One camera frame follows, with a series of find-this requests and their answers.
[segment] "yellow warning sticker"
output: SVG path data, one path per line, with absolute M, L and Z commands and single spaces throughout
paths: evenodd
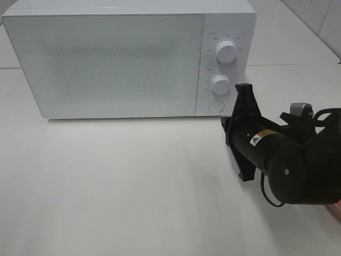
M 251 138 L 250 144 L 255 146 L 255 145 L 257 145 L 258 142 L 260 142 L 260 140 L 262 138 L 264 138 L 265 136 L 268 136 L 270 134 L 274 134 L 274 133 L 278 133 L 278 132 L 274 131 L 274 130 L 264 130 L 264 131 L 258 132 L 256 135 L 254 135 Z

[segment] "white microwave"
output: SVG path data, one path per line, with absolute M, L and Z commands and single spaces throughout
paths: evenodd
M 42 116 L 231 115 L 246 0 L 18 0 L 2 21 Z

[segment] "control panel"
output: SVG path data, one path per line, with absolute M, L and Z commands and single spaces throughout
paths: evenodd
M 255 22 L 255 13 L 204 14 L 197 116 L 232 114 Z

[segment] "white table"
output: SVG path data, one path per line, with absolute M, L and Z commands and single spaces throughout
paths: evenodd
M 249 0 L 258 17 L 248 65 L 339 63 L 340 60 L 280 0 Z M 0 26 L 0 68 L 20 68 Z
M 0 255 L 339 255 L 323 206 L 242 183 L 219 118 L 47 121 L 0 70 Z M 249 66 L 263 115 L 339 107 L 340 65 Z

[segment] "power level knob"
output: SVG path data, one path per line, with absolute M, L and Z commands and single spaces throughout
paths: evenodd
M 215 94 L 226 94 L 231 88 L 231 82 L 227 76 L 216 76 L 212 79 L 212 91 Z
M 216 48 L 215 52 L 218 61 L 222 63 L 230 63 L 237 57 L 237 45 L 232 40 L 225 40 L 220 42 Z

